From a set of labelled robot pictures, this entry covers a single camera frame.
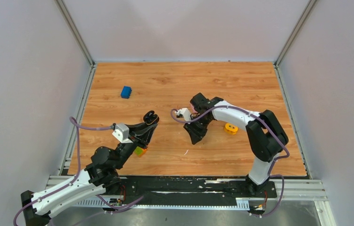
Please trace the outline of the orange green toy block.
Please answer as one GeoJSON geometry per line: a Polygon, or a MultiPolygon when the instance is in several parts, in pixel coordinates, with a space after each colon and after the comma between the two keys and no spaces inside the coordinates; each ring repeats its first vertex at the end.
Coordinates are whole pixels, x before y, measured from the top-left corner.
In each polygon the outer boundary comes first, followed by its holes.
{"type": "Polygon", "coordinates": [[[147,149],[146,148],[141,148],[141,147],[136,147],[134,150],[134,153],[138,156],[141,157],[146,153],[147,149]]]}

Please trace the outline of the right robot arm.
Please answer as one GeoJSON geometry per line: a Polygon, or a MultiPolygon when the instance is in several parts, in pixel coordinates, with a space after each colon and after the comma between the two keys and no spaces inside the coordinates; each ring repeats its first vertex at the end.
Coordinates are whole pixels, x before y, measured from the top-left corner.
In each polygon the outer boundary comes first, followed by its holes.
{"type": "Polygon", "coordinates": [[[206,98],[202,93],[190,100],[191,108],[172,110],[174,119],[183,118],[184,129],[192,144],[200,142],[212,121],[223,121],[247,133],[250,148],[254,154],[253,166],[247,175],[246,190],[251,196],[259,196],[265,190],[275,162],[286,150],[289,138],[270,110],[256,112],[235,106],[220,97],[206,98]]]}

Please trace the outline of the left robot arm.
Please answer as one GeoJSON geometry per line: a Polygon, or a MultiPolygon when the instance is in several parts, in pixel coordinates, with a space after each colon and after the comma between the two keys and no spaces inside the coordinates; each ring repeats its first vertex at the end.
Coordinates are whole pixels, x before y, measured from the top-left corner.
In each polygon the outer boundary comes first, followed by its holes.
{"type": "Polygon", "coordinates": [[[91,157],[91,163],[71,178],[40,192],[21,193],[23,214],[27,226],[45,226],[63,210],[79,201],[106,192],[117,194],[121,180],[117,173],[136,149],[145,150],[150,143],[157,122],[134,125],[114,123],[98,130],[111,130],[118,140],[116,148],[100,146],[91,157]]]}

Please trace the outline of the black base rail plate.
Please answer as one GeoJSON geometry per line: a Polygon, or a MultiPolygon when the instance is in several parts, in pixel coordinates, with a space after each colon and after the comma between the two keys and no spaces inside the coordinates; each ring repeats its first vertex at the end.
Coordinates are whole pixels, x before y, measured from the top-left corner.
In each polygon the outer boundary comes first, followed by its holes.
{"type": "Polygon", "coordinates": [[[245,177],[122,176],[102,197],[109,203],[151,207],[232,207],[237,200],[262,203],[277,198],[274,182],[256,188],[245,177]]]}

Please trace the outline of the blue toy block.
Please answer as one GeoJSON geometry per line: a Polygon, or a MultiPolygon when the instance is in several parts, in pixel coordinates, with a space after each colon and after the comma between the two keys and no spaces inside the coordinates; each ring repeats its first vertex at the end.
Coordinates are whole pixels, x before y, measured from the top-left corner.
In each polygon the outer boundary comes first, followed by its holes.
{"type": "Polygon", "coordinates": [[[132,93],[132,88],[129,86],[124,86],[121,91],[120,96],[121,96],[121,98],[129,99],[131,96],[131,93],[132,93]]]}

